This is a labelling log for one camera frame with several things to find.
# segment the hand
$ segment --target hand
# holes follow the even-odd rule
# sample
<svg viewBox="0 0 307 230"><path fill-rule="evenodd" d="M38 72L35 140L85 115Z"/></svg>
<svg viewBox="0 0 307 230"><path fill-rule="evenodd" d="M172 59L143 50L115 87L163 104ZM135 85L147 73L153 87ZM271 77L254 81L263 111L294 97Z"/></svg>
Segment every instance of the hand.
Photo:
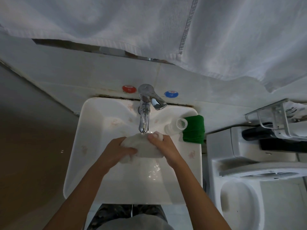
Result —
<svg viewBox="0 0 307 230"><path fill-rule="evenodd" d="M169 135L163 135L163 141L159 141L152 134L148 134L148 140L161 151L172 168L184 162Z"/></svg>
<svg viewBox="0 0 307 230"><path fill-rule="evenodd" d="M121 137L111 140L101 156L98 158L96 163L101 169L105 171L105 173L107 173L110 168L115 166L124 156L137 153L135 148L126 148L120 146L125 138L126 137Z"/></svg>

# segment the toilet lid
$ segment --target toilet lid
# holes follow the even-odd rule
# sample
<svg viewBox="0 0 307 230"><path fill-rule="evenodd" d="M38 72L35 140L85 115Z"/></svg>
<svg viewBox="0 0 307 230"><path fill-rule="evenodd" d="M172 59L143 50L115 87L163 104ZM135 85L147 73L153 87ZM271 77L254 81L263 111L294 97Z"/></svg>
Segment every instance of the toilet lid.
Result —
<svg viewBox="0 0 307 230"><path fill-rule="evenodd" d="M307 163L261 162L221 171L220 176L260 181L304 177L307 176Z"/></svg>

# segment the faucet spout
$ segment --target faucet spout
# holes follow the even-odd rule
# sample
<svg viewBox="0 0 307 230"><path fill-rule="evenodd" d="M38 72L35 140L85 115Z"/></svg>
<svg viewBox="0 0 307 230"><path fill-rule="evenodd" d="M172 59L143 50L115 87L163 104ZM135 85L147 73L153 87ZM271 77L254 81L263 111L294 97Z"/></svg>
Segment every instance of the faucet spout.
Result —
<svg viewBox="0 0 307 230"><path fill-rule="evenodd" d="M154 88L149 84L140 85L138 95L141 100L140 107L138 108L138 112L141 115L138 129L141 133L146 133L149 128L150 103L156 110L165 108L167 103L156 94Z"/></svg>

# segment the toilet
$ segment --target toilet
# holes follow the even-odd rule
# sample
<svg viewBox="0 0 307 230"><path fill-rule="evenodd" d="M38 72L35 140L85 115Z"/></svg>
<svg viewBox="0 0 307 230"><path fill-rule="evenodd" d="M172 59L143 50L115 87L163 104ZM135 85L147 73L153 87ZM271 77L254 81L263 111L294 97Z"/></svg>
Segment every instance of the toilet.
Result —
<svg viewBox="0 0 307 230"><path fill-rule="evenodd" d="M232 127L207 135L209 197L232 230L263 230L260 182L307 176L307 163L293 152L264 151Z"/></svg>

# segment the black object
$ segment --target black object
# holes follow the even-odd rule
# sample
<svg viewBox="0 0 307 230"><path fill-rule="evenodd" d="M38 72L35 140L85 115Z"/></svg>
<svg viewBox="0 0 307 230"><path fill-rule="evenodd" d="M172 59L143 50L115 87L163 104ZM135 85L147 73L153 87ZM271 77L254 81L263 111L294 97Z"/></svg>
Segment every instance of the black object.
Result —
<svg viewBox="0 0 307 230"><path fill-rule="evenodd" d="M284 139L261 139L260 148L266 151L290 151L307 153L307 141L294 141Z"/></svg>
<svg viewBox="0 0 307 230"><path fill-rule="evenodd" d="M271 129L264 128L261 126L249 128L242 131L242 137L246 141L276 138L274 132Z"/></svg>

